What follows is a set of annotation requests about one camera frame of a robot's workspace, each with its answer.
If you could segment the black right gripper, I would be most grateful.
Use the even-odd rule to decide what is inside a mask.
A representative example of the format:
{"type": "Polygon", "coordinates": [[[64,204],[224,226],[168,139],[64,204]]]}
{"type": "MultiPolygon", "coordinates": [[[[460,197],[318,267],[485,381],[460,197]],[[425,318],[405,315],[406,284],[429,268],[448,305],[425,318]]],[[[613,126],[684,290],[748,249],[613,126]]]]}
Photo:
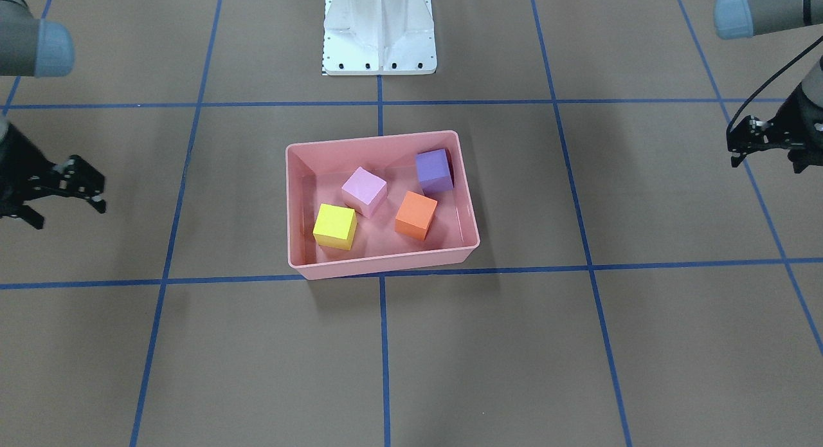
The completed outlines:
{"type": "Polygon", "coordinates": [[[107,203],[105,176],[80,155],[71,155],[63,163],[47,159],[15,125],[2,123],[1,142],[1,217],[20,219],[33,229],[44,228],[45,218],[24,204],[32,200],[35,179],[56,181],[56,195],[82,199],[99,214],[105,214],[107,203]]]}

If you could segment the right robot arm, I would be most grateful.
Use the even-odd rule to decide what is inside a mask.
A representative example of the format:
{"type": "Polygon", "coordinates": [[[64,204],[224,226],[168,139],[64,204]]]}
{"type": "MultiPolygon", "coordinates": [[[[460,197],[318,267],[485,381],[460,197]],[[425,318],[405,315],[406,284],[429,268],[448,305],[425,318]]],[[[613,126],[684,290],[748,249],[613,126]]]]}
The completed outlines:
{"type": "MultiPolygon", "coordinates": [[[[75,61],[73,39],[61,23],[35,18],[26,0],[1,0],[1,75],[66,76],[75,61]]],[[[103,214],[106,178],[71,155],[63,163],[45,157],[6,116],[1,121],[1,215],[41,230],[45,218],[29,206],[44,197],[76,198],[103,214]]]]}

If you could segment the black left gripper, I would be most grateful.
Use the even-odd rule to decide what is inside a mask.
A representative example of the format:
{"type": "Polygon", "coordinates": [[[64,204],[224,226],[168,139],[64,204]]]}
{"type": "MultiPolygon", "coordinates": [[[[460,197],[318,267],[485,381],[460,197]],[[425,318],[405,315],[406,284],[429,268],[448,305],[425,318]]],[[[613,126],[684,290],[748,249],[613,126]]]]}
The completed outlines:
{"type": "Polygon", "coordinates": [[[790,152],[794,174],[802,174],[810,161],[822,160],[821,131],[817,129],[821,118],[821,101],[809,98],[799,84],[769,122],[747,116],[730,125],[726,140],[732,168],[738,168],[748,155],[778,145],[790,152]]]}

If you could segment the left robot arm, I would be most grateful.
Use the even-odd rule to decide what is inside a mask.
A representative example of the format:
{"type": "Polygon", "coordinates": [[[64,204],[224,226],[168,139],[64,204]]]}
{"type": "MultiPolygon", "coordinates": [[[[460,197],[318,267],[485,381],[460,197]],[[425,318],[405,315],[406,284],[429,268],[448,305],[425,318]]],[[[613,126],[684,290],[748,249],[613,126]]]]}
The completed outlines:
{"type": "MultiPolygon", "coordinates": [[[[751,39],[820,25],[822,0],[715,0],[712,16],[720,39],[751,39]]],[[[741,117],[766,87],[817,46],[821,46],[821,39],[791,58],[738,107],[725,133],[733,168],[753,153],[776,149],[788,152],[794,174],[822,165],[822,60],[811,67],[773,118],[741,117]]]]}

